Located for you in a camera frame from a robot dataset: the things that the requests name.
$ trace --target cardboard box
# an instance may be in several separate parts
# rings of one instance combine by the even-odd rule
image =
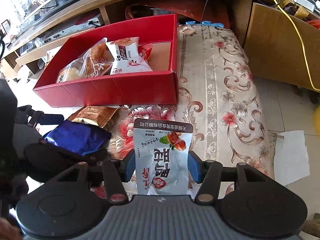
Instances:
[[[177,15],[138,18],[73,36],[38,79],[34,92],[51,107],[99,105],[172,105],[178,102]],[[102,38],[140,37],[153,43],[152,72],[105,75],[56,84],[59,71]]]

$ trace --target blue plastic bag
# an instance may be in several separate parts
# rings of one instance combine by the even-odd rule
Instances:
[[[79,155],[99,150],[111,133],[95,125],[71,122],[68,119],[44,135],[44,139],[58,147]]]

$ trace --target wooden cabinet door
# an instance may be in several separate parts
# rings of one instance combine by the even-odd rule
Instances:
[[[305,44],[312,82],[320,89],[320,30],[292,20]],[[253,4],[244,50],[253,75],[312,89],[300,39],[281,11]]]

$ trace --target white paper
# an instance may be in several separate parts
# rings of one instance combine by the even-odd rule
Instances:
[[[303,131],[279,133],[274,159],[275,181],[287,185],[310,175],[309,156]]]

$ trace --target floral fabric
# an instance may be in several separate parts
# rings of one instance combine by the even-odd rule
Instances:
[[[202,160],[234,167],[246,162],[274,177],[273,154],[248,59],[233,32],[202,25],[180,26],[178,105],[132,106],[121,109],[108,150],[122,159],[133,147],[136,118],[189,122],[194,127],[190,150]],[[135,179],[125,184],[136,193]],[[190,177],[195,196],[199,185]],[[220,197],[233,190],[222,183]]]

